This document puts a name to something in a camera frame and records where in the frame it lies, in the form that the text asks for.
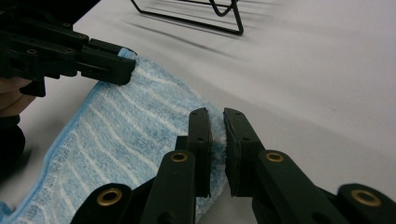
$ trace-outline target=white table surface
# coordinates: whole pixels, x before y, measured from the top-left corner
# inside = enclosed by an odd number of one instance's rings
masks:
[[[396,201],[396,2],[238,6],[242,36],[144,17],[128,0],[102,0],[75,30],[133,49],[218,108],[244,112],[264,146],[290,155],[317,186],[336,193],[361,183]],[[0,201],[21,203],[47,149],[95,83],[47,79],[47,96],[21,114],[30,158],[0,183]],[[255,223],[250,199],[231,198],[226,187],[200,223]]]

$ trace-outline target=towel fold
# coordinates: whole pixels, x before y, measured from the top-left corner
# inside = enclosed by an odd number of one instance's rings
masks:
[[[189,114],[206,107],[213,134],[211,198],[198,198],[196,221],[226,183],[222,115],[155,62],[136,59],[125,86],[99,82],[50,147],[34,187],[16,211],[0,203],[1,223],[69,223],[92,191],[108,183],[135,189],[157,174],[163,155],[187,135]]]

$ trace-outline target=black mechanical arm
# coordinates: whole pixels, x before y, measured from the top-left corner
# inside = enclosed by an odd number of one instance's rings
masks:
[[[78,71],[83,77],[127,84],[135,60],[119,57],[121,49],[74,32],[71,23],[57,21],[32,5],[0,1],[0,77],[32,80],[20,89],[21,93],[43,97],[45,77],[73,77]],[[0,118],[1,153],[23,151],[24,136],[17,126],[19,121],[20,116]],[[8,155],[1,157],[5,161],[0,159],[0,173],[10,159]]]
[[[267,150],[240,111],[225,108],[226,175],[232,196],[252,198],[259,224],[396,223],[396,203],[361,184],[337,195],[315,186],[283,152]],[[159,172],[131,190],[122,184],[96,189],[72,224],[193,224],[195,198],[210,195],[211,132],[207,111],[192,111],[189,135],[163,157]]]

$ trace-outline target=blue towel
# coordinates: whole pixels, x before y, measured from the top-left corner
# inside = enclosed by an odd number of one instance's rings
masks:
[[[163,155],[187,135],[189,114],[206,107],[213,133],[211,198],[199,198],[196,220],[226,183],[222,115],[155,62],[136,59],[125,86],[99,82],[46,155],[43,170],[21,206],[0,203],[1,223],[69,223],[92,191],[108,183],[135,189],[157,174]]]

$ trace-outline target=round hole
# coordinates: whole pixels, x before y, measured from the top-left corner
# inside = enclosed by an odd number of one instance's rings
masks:
[[[381,200],[372,192],[364,189],[354,189],[351,191],[352,197],[359,203],[371,207],[378,207],[381,205]]]
[[[96,201],[102,206],[110,206],[117,203],[122,197],[122,191],[120,189],[111,188],[102,191]]]
[[[186,161],[187,158],[188,158],[187,154],[182,153],[182,152],[174,153],[174,154],[172,155],[172,157],[171,157],[172,161],[175,161],[175,162]]]
[[[280,155],[279,153],[275,152],[269,152],[265,155],[265,158],[267,158],[268,161],[274,161],[274,162],[281,162],[283,161],[283,156]]]
[[[321,213],[312,214],[312,218],[318,224],[332,224],[332,221],[326,215]]]
[[[174,215],[170,212],[164,212],[160,214],[157,218],[158,224],[172,224],[174,223]]]
[[[28,49],[28,50],[26,50],[26,52],[28,54],[37,54],[37,50],[35,50],[35,49]]]

